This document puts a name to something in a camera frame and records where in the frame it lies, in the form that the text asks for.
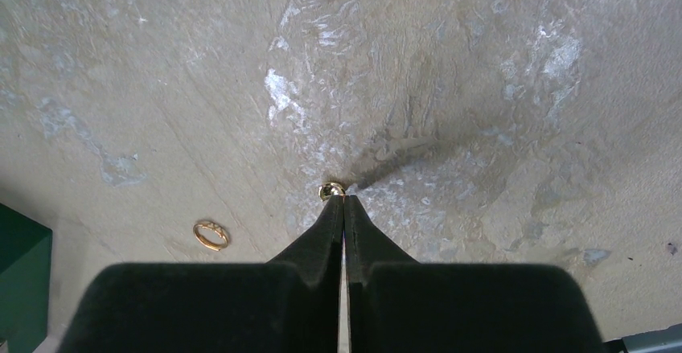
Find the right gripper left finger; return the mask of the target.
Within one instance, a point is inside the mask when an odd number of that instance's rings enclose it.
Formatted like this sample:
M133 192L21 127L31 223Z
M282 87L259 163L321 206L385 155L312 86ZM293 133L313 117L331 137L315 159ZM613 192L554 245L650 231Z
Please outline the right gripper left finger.
M335 352L344 200L265 263L123 263L87 288L62 352Z

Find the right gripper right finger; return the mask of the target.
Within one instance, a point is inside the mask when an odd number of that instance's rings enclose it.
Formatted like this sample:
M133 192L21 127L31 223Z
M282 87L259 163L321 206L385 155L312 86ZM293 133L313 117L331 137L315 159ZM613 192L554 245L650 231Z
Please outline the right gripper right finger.
M604 351L586 299L563 269L420 263L357 197L343 206L352 351Z

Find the small gold stud earring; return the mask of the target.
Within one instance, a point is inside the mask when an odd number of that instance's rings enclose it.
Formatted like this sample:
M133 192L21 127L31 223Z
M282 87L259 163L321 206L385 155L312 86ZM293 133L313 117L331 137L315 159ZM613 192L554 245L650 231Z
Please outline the small gold stud earring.
M318 189L318 197L322 201L327 201L332 196L345 196L346 191L344 186L339 182L325 182Z

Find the green jewelry box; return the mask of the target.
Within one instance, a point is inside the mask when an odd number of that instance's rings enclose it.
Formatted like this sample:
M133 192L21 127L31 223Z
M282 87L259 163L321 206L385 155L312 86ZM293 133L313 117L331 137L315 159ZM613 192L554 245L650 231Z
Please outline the green jewelry box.
M1 206L1 351L32 352L47 337L52 230Z

